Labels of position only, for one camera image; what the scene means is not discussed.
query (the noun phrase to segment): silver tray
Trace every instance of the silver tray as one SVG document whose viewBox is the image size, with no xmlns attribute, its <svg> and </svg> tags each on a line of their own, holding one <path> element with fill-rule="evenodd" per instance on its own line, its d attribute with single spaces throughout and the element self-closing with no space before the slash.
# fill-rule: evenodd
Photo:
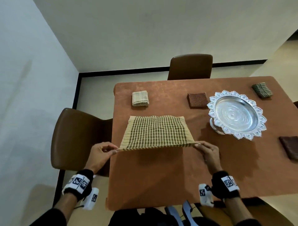
<svg viewBox="0 0 298 226">
<path fill-rule="evenodd" d="M 233 134 L 237 139 L 261 137 L 266 130 L 267 119 L 262 115 L 263 110 L 257 107 L 256 102 L 249 100 L 246 95 L 240 95 L 235 91 L 226 90 L 216 92 L 210 97 L 207 104 L 209 111 L 210 125 L 220 134 Z M 214 125 L 221 127 L 223 133 L 219 132 Z"/>
</svg>

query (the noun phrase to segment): folded towel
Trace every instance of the folded towel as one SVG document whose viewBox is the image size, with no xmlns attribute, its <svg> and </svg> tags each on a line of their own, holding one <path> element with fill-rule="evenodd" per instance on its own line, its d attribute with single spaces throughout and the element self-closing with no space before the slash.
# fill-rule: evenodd
<svg viewBox="0 0 298 226">
<path fill-rule="evenodd" d="M 201 108 L 208 104 L 206 93 L 189 93 L 187 98 L 190 108 Z"/>
<path fill-rule="evenodd" d="M 149 105 L 148 93 L 146 90 L 132 93 L 132 105 L 147 106 Z"/>
<path fill-rule="evenodd" d="M 252 85 L 252 88 L 260 98 L 267 98 L 273 95 L 271 90 L 266 86 L 265 82 L 254 84 Z"/>
<path fill-rule="evenodd" d="M 289 159 L 298 160 L 298 137 L 279 137 Z"/>
<path fill-rule="evenodd" d="M 119 149 L 188 147 L 194 143 L 183 116 L 130 116 Z"/>
</svg>

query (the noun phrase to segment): black glove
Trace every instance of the black glove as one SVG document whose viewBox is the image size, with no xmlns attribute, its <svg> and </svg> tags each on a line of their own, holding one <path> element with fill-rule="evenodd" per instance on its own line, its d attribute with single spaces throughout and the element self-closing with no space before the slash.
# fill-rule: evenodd
<svg viewBox="0 0 298 226">
<path fill-rule="evenodd" d="M 212 176 L 212 194 L 219 199 L 230 199 L 240 197 L 239 191 L 229 191 L 221 180 L 223 177 L 228 176 L 226 171 L 219 171 Z"/>
<path fill-rule="evenodd" d="M 85 187 L 83 193 L 79 193 L 76 189 L 73 188 L 66 188 L 64 190 L 64 194 L 65 193 L 72 193 L 77 197 L 77 201 L 87 197 L 88 195 L 90 195 L 91 191 L 92 191 L 92 181 L 93 181 L 93 171 L 89 170 L 89 169 L 83 169 L 78 171 L 76 174 L 81 174 L 83 176 L 86 176 L 90 181 L 88 183 L 88 185 Z"/>
</svg>

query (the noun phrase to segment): checkered towel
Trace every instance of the checkered towel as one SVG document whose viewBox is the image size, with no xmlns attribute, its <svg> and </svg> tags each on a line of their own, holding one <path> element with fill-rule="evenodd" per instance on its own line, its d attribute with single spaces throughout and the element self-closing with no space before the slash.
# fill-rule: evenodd
<svg viewBox="0 0 298 226">
<path fill-rule="evenodd" d="M 254 84 L 252 85 L 252 88 L 260 98 L 267 98 L 273 95 L 271 90 L 266 86 L 265 82 Z"/>
<path fill-rule="evenodd" d="M 130 116 L 119 149 L 188 147 L 194 143 L 183 116 Z"/>
<path fill-rule="evenodd" d="M 208 104 L 206 93 L 189 93 L 187 98 L 190 108 L 201 108 Z"/>
<path fill-rule="evenodd" d="M 149 105 L 148 93 L 146 90 L 132 93 L 132 105 L 147 106 Z"/>
</svg>

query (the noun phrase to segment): brown tablecloth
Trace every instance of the brown tablecloth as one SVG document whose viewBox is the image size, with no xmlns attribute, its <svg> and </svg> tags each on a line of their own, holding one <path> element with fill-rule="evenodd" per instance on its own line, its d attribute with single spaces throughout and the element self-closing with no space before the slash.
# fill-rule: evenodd
<svg viewBox="0 0 298 226">
<path fill-rule="evenodd" d="M 273 92 L 260 99 L 251 86 L 266 82 Z M 190 109 L 187 93 L 214 96 L 236 91 L 255 100 L 267 118 L 262 137 L 237 140 L 219 135 L 209 124 L 209 109 Z M 133 107 L 131 94 L 147 90 L 150 105 Z M 119 146 L 129 116 L 184 116 L 194 140 L 219 147 L 223 169 L 240 187 L 242 198 L 298 193 L 298 164 L 291 162 L 279 136 L 298 135 L 298 109 L 273 77 L 216 78 L 118 83 L 112 142 Z M 202 155 L 193 148 L 125 151 L 111 158 L 107 207 L 110 210 L 145 208 L 200 201 L 198 185 L 211 185 Z"/>
</svg>

